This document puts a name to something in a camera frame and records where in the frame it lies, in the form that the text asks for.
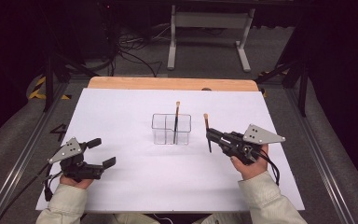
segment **white paper sheet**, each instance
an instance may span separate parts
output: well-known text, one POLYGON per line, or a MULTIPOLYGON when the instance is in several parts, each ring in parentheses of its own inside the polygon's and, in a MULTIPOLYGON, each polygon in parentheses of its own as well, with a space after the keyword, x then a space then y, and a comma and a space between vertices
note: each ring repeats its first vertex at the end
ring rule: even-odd
MULTIPOLYGON (((210 128, 220 132, 244 133, 253 123, 276 133, 260 92, 84 89, 63 142, 71 137, 79 142, 102 138, 101 145, 85 152, 85 161, 102 164, 117 157, 117 164, 89 187, 86 211, 249 210, 238 187, 241 175, 229 157, 215 143, 213 153, 209 152, 204 113, 209 114, 210 128), (179 113, 191 115, 189 145, 154 145, 153 114, 174 114, 177 101, 181 102, 179 113)), ((297 210, 304 210, 281 144, 271 144, 269 155, 281 172, 282 194, 297 210)), ((51 172, 59 169, 56 163, 51 172)), ((57 185, 58 181, 53 181, 53 191, 57 185)), ((42 210, 47 204, 42 192, 36 209, 42 210)))

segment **clear plastic container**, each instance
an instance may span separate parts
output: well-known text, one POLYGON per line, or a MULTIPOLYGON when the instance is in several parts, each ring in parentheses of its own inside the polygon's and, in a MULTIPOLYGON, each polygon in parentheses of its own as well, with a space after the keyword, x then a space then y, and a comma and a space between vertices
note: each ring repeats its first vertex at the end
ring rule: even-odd
POLYGON ((152 129, 156 145, 188 145, 191 132, 191 116, 179 114, 175 130, 174 114, 154 114, 152 129))

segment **white sleeve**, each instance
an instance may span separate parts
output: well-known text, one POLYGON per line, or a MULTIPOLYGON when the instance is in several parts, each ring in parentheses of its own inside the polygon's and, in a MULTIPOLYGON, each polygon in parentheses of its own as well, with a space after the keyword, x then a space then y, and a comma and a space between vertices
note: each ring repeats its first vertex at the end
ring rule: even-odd
POLYGON ((48 208, 42 211, 36 224, 75 224, 80 223, 87 201, 87 191, 60 184, 48 208))
POLYGON ((252 221, 257 223, 307 223, 273 181, 269 172, 239 182, 252 221))

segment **table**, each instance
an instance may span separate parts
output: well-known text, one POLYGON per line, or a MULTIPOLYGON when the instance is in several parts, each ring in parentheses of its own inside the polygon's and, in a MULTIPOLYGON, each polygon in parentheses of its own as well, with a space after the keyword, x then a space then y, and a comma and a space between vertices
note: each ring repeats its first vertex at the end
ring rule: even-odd
MULTIPOLYGON (((209 152, 204 113, 210 115, 210 127, 222 132, 243 133, 251 122, 275 132, 264 98, 252 80, 94 77, 80 96, 63 142, 73 136, 79 142, 100 137, 102 144, 87 150, 85 161, 101 164, 116 156, 117 164, 90 186, 86 211, 249 210, 237 184, 241 175, 217 144, 213 144, 213 152, 209 152), (213 91, 200 91, 205 87, 213 91), (192 117, 189 144, 154 145, 152 115, 174 112, 178 100, 180 113, 192 117)), ((303 210, 281 144, 270 145, 269 155, 281 171, 282 193, 296 209, 303 210)), ((55 163, 51 173, 59 169, 55 163)), ((52 190, 57 185, 53 181, 52 190)), ((46 207, 42 192, 36 209, 46 207)))

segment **wooden edge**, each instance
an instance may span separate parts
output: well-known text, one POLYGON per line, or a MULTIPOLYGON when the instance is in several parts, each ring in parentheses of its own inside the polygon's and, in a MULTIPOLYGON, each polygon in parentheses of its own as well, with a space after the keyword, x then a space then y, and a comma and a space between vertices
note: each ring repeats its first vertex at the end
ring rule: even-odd
POLYGON ((171 78, 171 77, 93 77, 88 88, 124 90, 259 91, 253 80, 171 78))

